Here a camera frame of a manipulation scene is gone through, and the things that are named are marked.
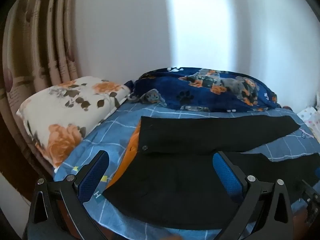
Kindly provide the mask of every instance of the screw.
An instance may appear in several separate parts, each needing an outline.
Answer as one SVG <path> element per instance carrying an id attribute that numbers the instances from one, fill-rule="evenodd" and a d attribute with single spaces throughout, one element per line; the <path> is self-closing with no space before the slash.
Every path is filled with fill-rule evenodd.
<path id="1" fill-rule="evenodd" d="M 248 177 L 248 181 L 254 182 L 256 180 L 256 178 L 252 175 L 249 175 Z"/>
<path id="2" fill-rule="evenodd" d="M 44 179 L 42 179 L 42 178 L 41 178 L 41 179 L 38 179 L 38 182 L 37 182 L 37 183 L 38 183 L 38 185 L 44 183 Z"/>
<path id="3" fill-rule="evenodd" d="M 73 181 L 75 179 L 75 176 L 73 174 L 70 174 L 67 176 L 67 181 Z"/>
<path id="4" fill-rule="evenodd" d="M 278 179 L 277 182 L 278 182 L 279 185 L 283 185 L 284 184 L 282 179 Z"/>

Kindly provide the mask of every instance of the orange lining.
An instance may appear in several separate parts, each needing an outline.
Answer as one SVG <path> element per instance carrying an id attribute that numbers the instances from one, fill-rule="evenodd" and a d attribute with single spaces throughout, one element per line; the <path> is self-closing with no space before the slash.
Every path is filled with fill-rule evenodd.
<path id="1" fill-rule="evenodd" d="M 116 183 L 116 181 L 118 179 L 120 179 L 120 177 L 124 174 L 125 170 L 128 168 L 130 163 L 133 161 L 133 159 L 137 155 L 140 126 L 141 126 L 141 121 L 139 121 L 136 129 L 134 130 L 133 134 L 131 135 L 131 138 L 129 140 L 127 149 L 125 150 L 125 154 L 122 159 L 122 162 L 119 165 L 116 173 L 114 174 L 113 178 L 111 179 L 111 181 L 109 182 L 109 184 L 107 185 L 106 188 L 110 187 L 111 185 Z"/>

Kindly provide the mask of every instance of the floral pillow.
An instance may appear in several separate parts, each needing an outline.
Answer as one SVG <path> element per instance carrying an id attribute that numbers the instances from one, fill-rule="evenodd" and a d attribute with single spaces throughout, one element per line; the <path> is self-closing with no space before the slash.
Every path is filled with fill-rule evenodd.
<path id="1" fill-rule="evenodd" d="M 38 150 L 56 169 L 97 125 L 127 99 L 130 90 L 95 77 L 82 77 L 42 90 L 17 111 Z"/>

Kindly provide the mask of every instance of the brown striped curtain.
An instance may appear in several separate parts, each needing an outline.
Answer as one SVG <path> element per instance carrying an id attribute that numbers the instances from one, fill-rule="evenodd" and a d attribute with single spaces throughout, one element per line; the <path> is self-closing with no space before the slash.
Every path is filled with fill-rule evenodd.
<path id="1" fill-rule="evenodd" d="M 32 94 L 78 78 L 71 7 L 72 0 L 17 0 L 0 23 L 0 114 L 41 176 L 52 175 L 53 168 L 32 144 L 16 112 Z"/>

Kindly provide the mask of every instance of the black paw print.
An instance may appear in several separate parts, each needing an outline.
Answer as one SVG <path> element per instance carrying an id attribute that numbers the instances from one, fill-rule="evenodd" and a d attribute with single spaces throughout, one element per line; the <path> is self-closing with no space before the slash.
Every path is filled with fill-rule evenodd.
<path id="1" fill-rule="evenodd" d="M 194 98 L 193 95 L 190 95 L 190 91 L 181 91 L 179 95 L 177 95 L 177 100 L 180 101 L 180 105 L 188 106 L 191 105 L 191 100 Z"/>

